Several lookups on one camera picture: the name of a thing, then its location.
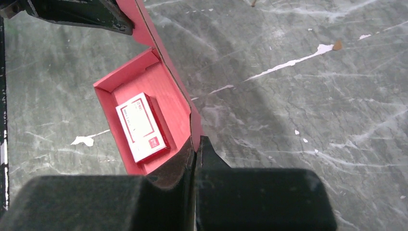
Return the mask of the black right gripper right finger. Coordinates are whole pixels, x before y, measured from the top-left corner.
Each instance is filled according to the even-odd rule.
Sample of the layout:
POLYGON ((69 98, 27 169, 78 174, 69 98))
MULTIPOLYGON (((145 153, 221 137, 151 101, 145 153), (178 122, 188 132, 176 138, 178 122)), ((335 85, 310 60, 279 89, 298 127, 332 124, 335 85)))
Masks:
POLYGON ((207 169, 230 168, 215 152, 208 136, 200 136, 200 144, 196 154, 196 167, 207 169))

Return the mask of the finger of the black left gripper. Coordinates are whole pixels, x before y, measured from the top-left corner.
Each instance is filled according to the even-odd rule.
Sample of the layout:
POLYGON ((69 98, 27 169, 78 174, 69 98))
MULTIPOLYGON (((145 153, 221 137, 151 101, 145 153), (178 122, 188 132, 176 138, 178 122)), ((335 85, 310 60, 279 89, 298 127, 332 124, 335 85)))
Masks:
POLYGON ((115 0, 1 0, 0 16, 11 19, 20 12, 49 23, 100 28, 131 35, 132 21, 115 0))

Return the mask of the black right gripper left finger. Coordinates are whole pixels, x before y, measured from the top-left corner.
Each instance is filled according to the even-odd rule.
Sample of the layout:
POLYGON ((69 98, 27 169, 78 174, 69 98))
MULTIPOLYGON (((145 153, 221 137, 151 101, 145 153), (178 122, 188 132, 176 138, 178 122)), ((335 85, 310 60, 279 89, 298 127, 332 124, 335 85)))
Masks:
POLYGON ((155 187, 170 190, 180 184, 183 186, 194 166, 195 150, 191 140, 187 139, 174 156, 148 174, 148 180, 155 187))

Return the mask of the red white staples box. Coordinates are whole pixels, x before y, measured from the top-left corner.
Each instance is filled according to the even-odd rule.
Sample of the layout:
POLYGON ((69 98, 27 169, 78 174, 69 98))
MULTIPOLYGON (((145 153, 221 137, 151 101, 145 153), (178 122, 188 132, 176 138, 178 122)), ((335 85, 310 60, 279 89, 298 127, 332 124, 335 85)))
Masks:
POLYGON ((146 93, 139 93, 115 109, 135 163, 170 149, 159 116, 146 93))

